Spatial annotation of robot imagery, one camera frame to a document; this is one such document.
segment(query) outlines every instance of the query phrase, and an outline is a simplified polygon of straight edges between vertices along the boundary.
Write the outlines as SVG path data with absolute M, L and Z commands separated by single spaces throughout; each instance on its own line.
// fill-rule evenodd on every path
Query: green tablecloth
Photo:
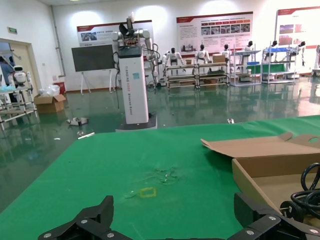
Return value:
M 130 238 L 227 238 L 241 229 L 233 213 L 239 189 L 231 159 L 203 147 L 200 139 L 320 135 L 319 126 L 320 117 L 311 116 L 77 140 L 0 215 L 1 239 L 35 240 L 106 195 L 114 196 L 111 227 Z M 141 197 L 141 190 L 152 196 Z
M 246 69 L 251 69 L 251 74 L 260 74 L 261 65 L 247 66 Z M 267 74 L 269 71 L 269 65 L 263 64 L 262 73 Z M 280 73 L 286 71 L 284 64 L 272 64 L 270 65 L 270 73 Z

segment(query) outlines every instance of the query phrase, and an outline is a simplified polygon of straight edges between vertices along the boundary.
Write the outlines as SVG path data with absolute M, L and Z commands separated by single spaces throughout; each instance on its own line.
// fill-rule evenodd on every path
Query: display board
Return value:
M 252 40 L 253 15 L 250 11 L 177 17 L 178 51 L 191 57 L 201 44 L 210 54 L 223 51 L 225 44 L 242 49 Z
M 77 32 L 80 47 L 112 44 L 113 41 L 111 39 L 111 34 L 113 32 L 119 32 L 120 24 L 121 22 L 78 26 Z M 148 30 L 150 32 L 151 38 L 154 37 L 154 31 L 151 20 L 136 21 L 135 23 L 133 23 L 133 27 L 135 30 Z
M 305 41 L 307 48 L 320 44 L 320 6 L 281 9 L 277 11 L 275 39 L 279 46 Z
M 114 69 L 112 45 L 72 48 L 76 72 Z

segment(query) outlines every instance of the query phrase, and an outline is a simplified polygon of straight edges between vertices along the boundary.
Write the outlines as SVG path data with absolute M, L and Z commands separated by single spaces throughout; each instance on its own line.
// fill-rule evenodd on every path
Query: reflective floor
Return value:
M 320 80 L 248 87 L 166 88 L 147 92 L 158 128 L 290 118 L 320 114 Z M 21 118 L 0 132 L 0 212 L 24 191 L 66 148 L 85 134 L 114 132 L 125 117 L 122 92 L 70 93 L 65 111 Z M 82 128 L 66 119 L 87 117 Z

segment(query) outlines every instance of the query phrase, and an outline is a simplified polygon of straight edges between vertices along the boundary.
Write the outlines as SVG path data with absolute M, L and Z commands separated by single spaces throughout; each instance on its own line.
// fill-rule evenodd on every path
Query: open cardboard box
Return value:
M 266 203 L 280 212 L 282 202 L 291 201 L 293 193 L 303 191 L 301 174 L 320 161 L 320 136 L 300 135 L 292 138 L 287 132 L 280 136 L 208 142 L 207 148 L 233 158 L 233 178 L 239 189 L 259 203 Z M 310 186 L 316 168 L 306 177 Z M 320 220 L 307 216 L 306 224 L 320 227 Z

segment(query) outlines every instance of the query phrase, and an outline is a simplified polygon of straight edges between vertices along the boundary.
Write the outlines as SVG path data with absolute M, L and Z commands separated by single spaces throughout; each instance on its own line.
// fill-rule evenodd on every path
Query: ceiling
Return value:
M 103 3 L 103 2 L 112 2 L 116 0 L 79 0 L 79 1 L 70 1 L 70 0 L 38 0 L 41 3 L 53 6 L 60 5 L 75 5 L 75 4 L 92 4 L 92 3 Z

